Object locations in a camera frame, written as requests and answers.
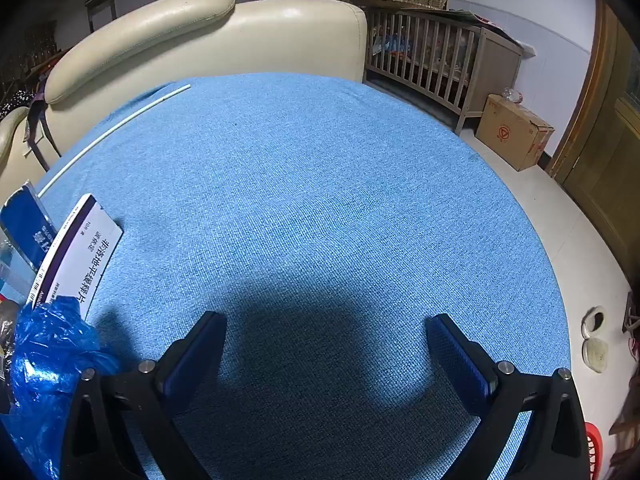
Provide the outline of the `blue plastic bag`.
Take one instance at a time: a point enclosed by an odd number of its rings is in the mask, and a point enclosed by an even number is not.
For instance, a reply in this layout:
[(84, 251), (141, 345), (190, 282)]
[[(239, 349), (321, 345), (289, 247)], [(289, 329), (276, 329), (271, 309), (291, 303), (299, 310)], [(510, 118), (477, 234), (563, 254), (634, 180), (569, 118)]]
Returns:
[(81, 373), (122, 369), (74, 297), (25, 306), (17, 317), (10, 371), (14, 403), (6, 429), (38, 479), (60, 476), (64, 431)]

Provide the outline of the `white purple medicine box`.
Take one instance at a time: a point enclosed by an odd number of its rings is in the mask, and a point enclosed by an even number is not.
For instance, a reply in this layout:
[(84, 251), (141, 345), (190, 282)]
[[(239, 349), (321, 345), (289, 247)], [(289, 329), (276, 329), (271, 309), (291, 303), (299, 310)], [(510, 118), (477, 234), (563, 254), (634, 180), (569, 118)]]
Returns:
[(27, 302), (38, 307), (58, 296), (74, 297), (85, 320), (121, 238), (122, 228), (96, 198), (92, 194), (81, 196), (44, 256)]

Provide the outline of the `clear plastic tray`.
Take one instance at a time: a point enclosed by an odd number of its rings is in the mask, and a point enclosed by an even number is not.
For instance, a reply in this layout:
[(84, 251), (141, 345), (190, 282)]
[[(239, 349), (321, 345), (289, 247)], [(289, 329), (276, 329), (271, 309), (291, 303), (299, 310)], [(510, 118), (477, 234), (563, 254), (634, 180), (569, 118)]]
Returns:
[(38, 248), (20, 236), (18, 240), (1, 230), (1, 296), (17, 304), (32, 300), (37, 275)]

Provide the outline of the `dark blue torn carton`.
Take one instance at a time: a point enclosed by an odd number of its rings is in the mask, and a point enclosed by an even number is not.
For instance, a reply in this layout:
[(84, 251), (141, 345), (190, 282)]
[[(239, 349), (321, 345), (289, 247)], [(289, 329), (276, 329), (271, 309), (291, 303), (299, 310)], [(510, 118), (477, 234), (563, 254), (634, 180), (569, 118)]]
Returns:
[(40, 268), (58, 234), (29, 181), (1, 207), (1, 229), (33, 271)]

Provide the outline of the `red plastic mesh basket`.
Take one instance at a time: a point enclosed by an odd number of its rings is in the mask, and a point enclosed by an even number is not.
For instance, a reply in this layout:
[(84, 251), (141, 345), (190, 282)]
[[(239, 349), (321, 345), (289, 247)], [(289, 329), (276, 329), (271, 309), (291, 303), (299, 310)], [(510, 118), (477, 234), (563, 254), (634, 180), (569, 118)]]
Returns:
[(585, 423), (591, 480), (598, 480), (602, 468), (603, 441), (600, 431), (591, 422)]

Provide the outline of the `flat white slipper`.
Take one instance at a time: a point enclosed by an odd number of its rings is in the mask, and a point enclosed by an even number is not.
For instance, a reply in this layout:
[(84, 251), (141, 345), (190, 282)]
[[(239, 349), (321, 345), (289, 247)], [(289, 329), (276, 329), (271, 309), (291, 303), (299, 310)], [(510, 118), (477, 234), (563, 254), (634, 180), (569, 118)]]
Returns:
[(597, 374), (603, 374), (608, 367), (608, 344), (597, 337), (582, 343), (582, 360), (585, 366)]

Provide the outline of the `upright white slipper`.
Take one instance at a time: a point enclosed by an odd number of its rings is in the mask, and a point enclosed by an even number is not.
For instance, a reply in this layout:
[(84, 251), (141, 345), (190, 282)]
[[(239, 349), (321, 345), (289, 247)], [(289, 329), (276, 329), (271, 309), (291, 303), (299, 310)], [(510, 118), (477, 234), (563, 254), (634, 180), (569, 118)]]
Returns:
[(602, 306), (590, 308), (584, 317), (582, 318), (582, 324), (580, 324), (580, 331), (582, 332), (582, 338), (590, 339), (600, 334), (600, 331), (605, 326), (605, 310)]

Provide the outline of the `blue table cloth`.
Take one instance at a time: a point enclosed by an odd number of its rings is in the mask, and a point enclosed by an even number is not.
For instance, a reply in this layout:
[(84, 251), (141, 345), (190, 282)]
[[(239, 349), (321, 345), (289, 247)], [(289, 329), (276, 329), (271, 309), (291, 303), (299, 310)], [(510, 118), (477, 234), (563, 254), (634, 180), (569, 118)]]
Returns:
[(176, 424), (215, 479), (437, 479), (476, 422), (431, 362), (446, 313), (529, 374), (570, 364), (544, 246), (500, 178), (431, 116), (364, 84), (245, 74), (165, 84), (59, 159), (61, 223), (92, 194), (122, 227), (88, 320), (126, 366), (206, 310), (220, 367)]

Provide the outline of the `wooden door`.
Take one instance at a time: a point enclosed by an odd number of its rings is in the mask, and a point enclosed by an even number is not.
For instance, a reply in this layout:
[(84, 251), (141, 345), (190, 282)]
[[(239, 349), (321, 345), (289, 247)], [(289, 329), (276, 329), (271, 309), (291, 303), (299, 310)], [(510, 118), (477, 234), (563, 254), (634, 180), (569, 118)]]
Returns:
[(547, 167), (639, 285), (639, 49), (604, 0), (585, 82)]

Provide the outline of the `brown cardboard box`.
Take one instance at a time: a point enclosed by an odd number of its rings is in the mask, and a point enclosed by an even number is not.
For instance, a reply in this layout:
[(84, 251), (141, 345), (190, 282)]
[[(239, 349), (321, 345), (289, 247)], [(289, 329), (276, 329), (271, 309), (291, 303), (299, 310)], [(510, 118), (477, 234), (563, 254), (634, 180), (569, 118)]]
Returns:
[(487, 97), (476, 137), (514, 170), (535, 166), (554, 128), (520, 104), (503, 96)]

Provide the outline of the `white thin rod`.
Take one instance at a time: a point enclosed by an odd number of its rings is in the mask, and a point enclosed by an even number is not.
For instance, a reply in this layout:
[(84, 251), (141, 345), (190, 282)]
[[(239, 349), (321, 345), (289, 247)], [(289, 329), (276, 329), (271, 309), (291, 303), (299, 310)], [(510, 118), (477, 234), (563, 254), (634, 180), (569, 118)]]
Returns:
[(149, 102), (144, 107), (139, 108), (135, 112), (133, 112), (130, 115), (126, 116), (125, 118), (122, 118), (122, 120), (120, 122), (118, 122), (113, 127), (108, 128), (107, 130), (105, 130), (104, 133), (101, 133), (96, 139), (94, 139), (87, 146), (85, 146), (79, 153), (77, 153), (71, 160), (66, 162), (66, 164), (60, 170), (58, 170), (58, 172), (37, 193), (37, 196), (39, 198), (43, 197), (43, 195), (46, 194), (50, 190), (50, 188), (52, 188), (52, 186), (56, 182), (58, 182), (58, 180), (60, 180), (60, 177), (62, 177), (63, 174), (65, 174), (68, 170), (70, 170), (70, 168), (72, 168), (76, 164), (76, 162), (79, 162), (84, 156), (86, 156), (91, 150), (93, 150), (102, 141), (104, 141), (106, 138), (108, 138), (112, 133), (114, 133), (118, 129), (122, 128), (123, 126), (128, 125), (130, 122), (132, 122), (133, 120), (135, 120), (139, 116), (143, 115), (148, 110), (152, 110), (152, 108), (156, 107), (157, 105), (160, 105), (163, 102), (173, 98), (174, 96), (178, 96), (179, 94), (188, 91), (190, 88), (191, 88), (190, 84), (185, 84), (184, 86), (179, 87), (176, 90), (172, 90), (171, 92), (168, 92), (168, 93), (164, 94), (160, 98), (158, 98), (158, 99), (156, 99), (156, 100), (154, 100), (152, 102)]

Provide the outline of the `wooden baby crib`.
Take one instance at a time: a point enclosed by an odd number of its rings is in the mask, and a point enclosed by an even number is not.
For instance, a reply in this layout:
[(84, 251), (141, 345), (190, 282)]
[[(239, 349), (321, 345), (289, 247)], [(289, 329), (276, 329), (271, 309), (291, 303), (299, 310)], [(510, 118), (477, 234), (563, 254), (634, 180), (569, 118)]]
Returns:
[(364, 74), (402, 84), (458, 116), (459, 133), (483, 115), (491, 94), (512, 88), (524, 47), (470, 11), (439, 10), (406, 0), (352, 0), (364, 11)]

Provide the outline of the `cream leather sofa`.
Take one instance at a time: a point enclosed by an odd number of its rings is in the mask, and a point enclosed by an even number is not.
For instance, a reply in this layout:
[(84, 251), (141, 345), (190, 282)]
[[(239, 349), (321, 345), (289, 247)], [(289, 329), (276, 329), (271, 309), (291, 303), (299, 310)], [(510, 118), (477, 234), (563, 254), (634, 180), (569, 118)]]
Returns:
[(93, 32), (53, 66), (31, 150), (28, 110), (1, 122), (1, 196), (37, 183), (107, 115), (184, 78), (296, 73), (361, 81), (367, 19), (335, 0), (157, 0)]

